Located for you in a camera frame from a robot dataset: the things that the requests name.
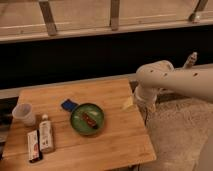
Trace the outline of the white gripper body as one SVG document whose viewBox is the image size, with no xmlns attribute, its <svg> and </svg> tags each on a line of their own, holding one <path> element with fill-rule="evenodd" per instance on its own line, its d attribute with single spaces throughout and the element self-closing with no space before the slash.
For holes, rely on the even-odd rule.
<svg viewBox="0 0 213 171">
<path fill-rule="evenodd" d="M 151 107 L 157 99 L 157 90 L 153 88 L 145 88 L 138 85 L 134 91 L 135 102 L 140 106 Z"/>
</svg>

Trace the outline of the yellow sponge gripper finger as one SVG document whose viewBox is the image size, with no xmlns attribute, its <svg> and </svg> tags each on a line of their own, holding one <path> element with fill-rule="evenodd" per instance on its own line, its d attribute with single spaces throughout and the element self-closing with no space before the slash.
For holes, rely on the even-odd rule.
<svg viewBox="0 0 213 171">
<path fill-rule="evenodd" d="M 132 97 L 128 97 L 122 105 L 123 110 L 127 110 L 134 105 L 134 101 Z"/>
</svg>

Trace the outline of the small object behind arm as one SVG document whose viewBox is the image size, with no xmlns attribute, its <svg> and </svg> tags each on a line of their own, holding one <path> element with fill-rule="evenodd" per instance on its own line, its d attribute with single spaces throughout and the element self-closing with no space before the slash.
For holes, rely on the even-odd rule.
<svg viewBox="0 0 213 171">
<path fill-rule="evenodd" d="M 190 54 L 186 60 L 186 62 L 184 63 L 183 68 L 184 69 L 189 69 L 191 68 L 197 61 L 197 53 L 193 52 L 192 54 Z"/>
</svg>

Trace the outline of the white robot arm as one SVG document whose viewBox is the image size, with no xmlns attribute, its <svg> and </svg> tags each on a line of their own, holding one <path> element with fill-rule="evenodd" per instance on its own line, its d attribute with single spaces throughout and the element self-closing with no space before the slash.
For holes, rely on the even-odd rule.
<svg viewBox="0 0 213 171">
<path fill-rule="evenodd" d="M 153 109 L 161 88 L 213 103 L 213 68 L 175 69 L 162 60 L 139 67 L 136 81 L 134 93 L 122 105 L 124 110 L 134 105 Z"/>
</svg>

